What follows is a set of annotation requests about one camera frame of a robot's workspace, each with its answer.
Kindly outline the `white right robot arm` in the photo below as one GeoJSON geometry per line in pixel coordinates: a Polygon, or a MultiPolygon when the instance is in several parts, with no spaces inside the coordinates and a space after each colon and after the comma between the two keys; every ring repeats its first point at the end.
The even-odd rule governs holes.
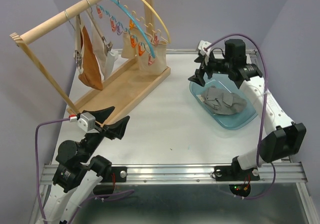
{"type": "Polygon", "coordinates": [[[259,137],[257,147],[234,157],[229,165],[217,166],[212,174],[218,182],[234,182],[252,176],[253,170],[263,164],[297,154],[307,129],[303,123],[293,121],[280,107],[269,91],[267,73],[261,72],[257,65],[247,63],[245,42],[227,39],[224,46],[223,57],[216,58],[213,44],[201,40],[195,60],[200,66],[189,81],[205,86],[205,76],[228,75],[260,117],[260,131],[266,136],[259,137]]]}

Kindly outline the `yellow plastic clip hanger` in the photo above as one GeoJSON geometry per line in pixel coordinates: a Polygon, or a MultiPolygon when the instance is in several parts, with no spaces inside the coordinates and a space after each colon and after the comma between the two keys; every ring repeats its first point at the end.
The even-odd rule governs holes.
{"type": "Polygon", "coordinates": [[[171,35],[169,33],[168,28],[166,27],[165,23],[163,22],[162,18],[159,16],[159,14],[154,9],[154,0],[140,0],[144,5],[144,20],[146,21],[146,24],[151,23],[153,27],[155,27],[155,18],[158,20],[158,22],[161,24],[163,31],[166,33],[166,41],[167,43],[171,43],[171,35]]]}

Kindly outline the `blue plastic clip hanger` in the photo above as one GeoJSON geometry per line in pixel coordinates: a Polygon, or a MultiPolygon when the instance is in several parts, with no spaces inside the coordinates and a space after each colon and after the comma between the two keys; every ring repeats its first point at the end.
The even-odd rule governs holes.
{"type": "Polygon", "coordinates": [[[138,56],[143,56],[145,53],[148,54],[148,64],[154,64],[156,60],[156,52],[152,47],[152,43],[147,35],[139,25],[134,15],[129,12],[128,8],[121,4],[119,0],[109,0],[115,4],[128,18],[129,24],[124,26],[123,23],[112,15],[102,5],[97,4],[96,9],[99,16],[106,15],[109,17],[110,27],[112,32],[115,32],[118,36],[123,33],[129,34],[130,45],[132,48],[138,48],[138,56]]]}

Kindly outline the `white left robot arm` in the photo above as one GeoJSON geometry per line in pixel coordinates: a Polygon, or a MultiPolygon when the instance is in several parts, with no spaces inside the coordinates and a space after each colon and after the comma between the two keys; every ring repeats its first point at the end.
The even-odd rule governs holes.
{"type": "Polygon", "coordinates": [[[120,140],[125,134],[129,116],[113,124],[104,123],[114,110],[111,106],[66,118],[66,121],[75,122],[85,135],[80,141],[65,140],[59,145],[55,158],[58,166],[48,200],[39,204],[38,224],[70,224],[98,183],[105,181],[115,188],[116,181],[127,180],[127,167],[113,167],[111,161],[94,155],[103,139],[120,140]]]}

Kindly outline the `brown underwear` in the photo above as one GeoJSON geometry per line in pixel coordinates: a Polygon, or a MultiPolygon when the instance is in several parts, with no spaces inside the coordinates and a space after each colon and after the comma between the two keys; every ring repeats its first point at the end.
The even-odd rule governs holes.
{"type": "Polygon", "coordinates": [[[79,80],[86,86],[96,90],[103,90],[102,79],[93,46],[85,26],[81,28],[83,47],[83,73],[78,75],[79,80]]]}

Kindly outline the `beige underwear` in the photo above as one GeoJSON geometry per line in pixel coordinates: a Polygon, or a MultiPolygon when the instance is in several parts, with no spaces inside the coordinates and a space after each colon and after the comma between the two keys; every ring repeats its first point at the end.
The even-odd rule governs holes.
{"type": "Polygon", "coordinates": [[[139,69],[149,74],[161,74],[167,68],[167,42],[154,40],[149,33],[142,34],[137,28],[122,33],[121,57],[135,58],[139,69]]]}

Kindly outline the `grey underwear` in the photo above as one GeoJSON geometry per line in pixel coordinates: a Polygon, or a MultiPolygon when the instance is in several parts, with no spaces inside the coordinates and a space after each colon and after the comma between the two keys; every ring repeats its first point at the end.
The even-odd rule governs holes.
{"type": "Polygon", "coordinates": [[[218,89],[215,86],[207,88],[201,97],[204,104],[213,110],[220,110],[222,108],[229,108],[233,104],[233,96],[230,92],[218,89]]]}
{"type": "Polygon", "coordinates": [[[212,105],[218,115],[233,115],[242,112],[247,101],[235,93],[223,92],[213,100],[212,105]]]}

